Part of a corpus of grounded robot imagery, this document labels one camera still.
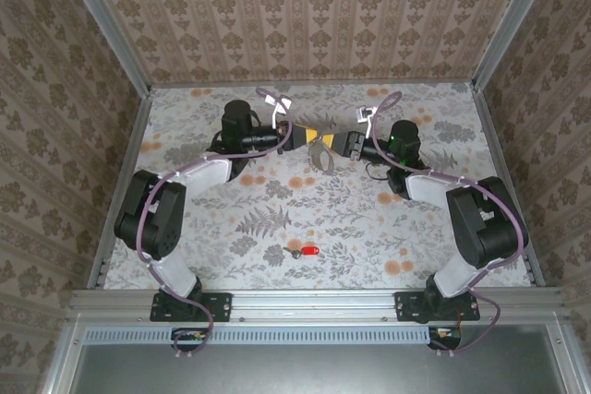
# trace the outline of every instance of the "red object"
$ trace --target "red object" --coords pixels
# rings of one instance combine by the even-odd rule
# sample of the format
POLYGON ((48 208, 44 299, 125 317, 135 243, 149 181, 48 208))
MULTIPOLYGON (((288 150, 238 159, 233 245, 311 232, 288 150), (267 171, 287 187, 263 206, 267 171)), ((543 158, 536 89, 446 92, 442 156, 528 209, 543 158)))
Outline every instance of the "red object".
POLYGON ((304 256, 315 256, 319 252, 320 250, 317 246, 304 246, 302 248, 302 254, 304 256))

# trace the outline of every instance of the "white clip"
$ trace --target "white clip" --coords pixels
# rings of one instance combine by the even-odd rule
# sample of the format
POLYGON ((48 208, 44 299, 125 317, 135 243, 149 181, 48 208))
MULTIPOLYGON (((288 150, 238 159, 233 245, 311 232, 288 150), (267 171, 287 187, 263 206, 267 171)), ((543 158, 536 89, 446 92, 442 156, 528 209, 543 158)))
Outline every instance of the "white clip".
POLYGON ((357 123, 364 124, 365 122, 368 123, 368 130, 366 131, 366 138, 371 136, 371 120, 373 119, 374 114, 378 110, 377 106, 372 108, 368 108, 367 106, 360 106, 357 108, 357 123))
MULTIPOLYGON (((288 110, 289 110, 289 107, 292 106, 292 101, 287 99, 285 96, 281 96, 279 98, 279 101, 288 110)), ((283 108, 283 106, 281 106, 281 104, 279 104, 279 101, 276 101, 270 95, 267 95, 267 97, 265 97, 265 103, 268 103, 269 105, 275 105, 275 109, 273 110, 273 116, 271 117, 271 127, 273 129, 277 129, 277 117, 276 117, 277 113, 285 115, 285 109, 283 108)))

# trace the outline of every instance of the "metal grating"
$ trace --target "metal grating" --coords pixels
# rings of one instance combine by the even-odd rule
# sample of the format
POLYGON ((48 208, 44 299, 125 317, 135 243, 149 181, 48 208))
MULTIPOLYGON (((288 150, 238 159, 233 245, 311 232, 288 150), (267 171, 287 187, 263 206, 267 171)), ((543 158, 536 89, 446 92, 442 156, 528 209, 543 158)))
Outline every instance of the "metal grating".
MULTIPOLYGON (((85 345, 171 344, 172 327, 91 327, 85 345)), ((179 343, 191 343, 180 340, 179 343)), ((213 331, 216 345, 366 345, 429 343, 428 327, 225 328, 213 331)))

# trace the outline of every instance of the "beige fabric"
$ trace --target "beige fabric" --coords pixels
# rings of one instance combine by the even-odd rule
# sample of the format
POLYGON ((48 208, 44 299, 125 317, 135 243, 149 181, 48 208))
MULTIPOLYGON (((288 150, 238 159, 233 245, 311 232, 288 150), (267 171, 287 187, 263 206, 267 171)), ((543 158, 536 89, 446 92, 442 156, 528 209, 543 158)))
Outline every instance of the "beige fabric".
POLYGON ((485 95, 538 258, 591 362, 591 0, 536 0, 485 95))
POLYGON ((108 0, 153 83, 471 77, 510 0, 108 0))
POLYGON ((82 0, 0 0, 0 392, 42 382, 138 103, 82 0))

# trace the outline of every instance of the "floral tablecloth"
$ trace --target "floral tablecloth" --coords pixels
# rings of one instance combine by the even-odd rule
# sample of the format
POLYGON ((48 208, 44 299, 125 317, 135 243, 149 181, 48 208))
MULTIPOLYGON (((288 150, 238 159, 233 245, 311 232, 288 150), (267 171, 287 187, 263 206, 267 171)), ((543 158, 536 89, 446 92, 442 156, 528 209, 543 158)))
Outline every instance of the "floral tablecloth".
MULTIPOLYGON (((380 119, 387 137, 396 119, 415 121, 425 164, 484 178, 495 174, 466 84, 268 87, 290 97, 297 123, 323 133, 365 131, 356 107, 375 106, 394 90, 404 99, 380 119)), ((165 173, 198 156, 221 127, 233 99, 251 103, 262 122, 272 106, 251 87, 167 89, 153 105, 137 168, 165 173)), ((383 177, 383 167, 369 167, 383 177)), ((447 211, 392 194, 321 142, 251 161, 233 182, 190 198, 179 242, 188 265, 208 289, 341 289, 422 287, 454 251, 447 211), (315 245, 316 256, 285 250, 315 245)), ((486 277, 484 286, 529 285, 525 265, 486 277)), ((106 289, 155 288, 135 251, 117 242, 106 289)))

